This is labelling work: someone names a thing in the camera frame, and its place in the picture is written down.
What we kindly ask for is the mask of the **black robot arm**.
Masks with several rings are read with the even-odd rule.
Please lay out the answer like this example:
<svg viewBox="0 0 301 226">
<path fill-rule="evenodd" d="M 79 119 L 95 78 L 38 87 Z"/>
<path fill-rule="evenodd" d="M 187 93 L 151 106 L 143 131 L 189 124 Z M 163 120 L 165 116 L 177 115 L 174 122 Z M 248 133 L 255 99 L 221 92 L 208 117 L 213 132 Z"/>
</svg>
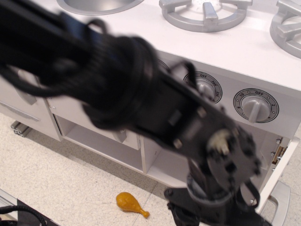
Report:
<svg viewBox="0 0 301 226">
<path fill-rule="evenodd" d="M 83 102 L 100 129 L 128 129 L 188 159 L 186 188 L 169 188 L 178 226 L 267 226 L 245 203 L 245 185 L 261 163 L 250 134 L 197 90 L 186 60 L 169 70 L 139 37 L 114 37 L 104 21 L 84 24 L 50 13 L 29 0 L 0 3 L 0 73 L 38 97 L 67 95 Z"/>
</svg>

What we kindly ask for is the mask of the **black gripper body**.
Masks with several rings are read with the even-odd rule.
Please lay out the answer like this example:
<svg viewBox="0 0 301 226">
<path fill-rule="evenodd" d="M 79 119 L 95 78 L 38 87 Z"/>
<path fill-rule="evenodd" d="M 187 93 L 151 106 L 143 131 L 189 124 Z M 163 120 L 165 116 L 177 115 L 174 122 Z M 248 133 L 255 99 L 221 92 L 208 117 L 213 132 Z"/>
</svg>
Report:
<svg viewBox="0 0 301 226">
<path fill-rule="evenodd" d="M 164 191 L 167 207 L 177 226 L 281 226 L 276 218 L 267 221 L 256 213 L 255 206 L 244 201 L 240 191 L 221 206 L 205 205 L 192 199 L 187 188 L 168 188 Z"/>
</svg>

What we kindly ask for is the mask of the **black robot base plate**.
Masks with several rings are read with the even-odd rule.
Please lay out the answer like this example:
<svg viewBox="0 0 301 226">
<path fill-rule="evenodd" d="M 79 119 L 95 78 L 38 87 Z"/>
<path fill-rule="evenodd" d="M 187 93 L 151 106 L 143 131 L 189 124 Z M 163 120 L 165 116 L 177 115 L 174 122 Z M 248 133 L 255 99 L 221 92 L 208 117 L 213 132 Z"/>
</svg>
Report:
<svg viewBox="0 0 301 226">
<path fill-rule="evenodd" d="M 59 226 L 56 222 L 52 219 L 48 218 L 47 216 L 38 212 L 43 219 L 46 221 L 47 226 Z M 37 219 L 36 216 L 29 212 L 25 211 L 17 211 L 17 225 L 18 226 L 41 226 L 40 221 Z"/>
</svg>

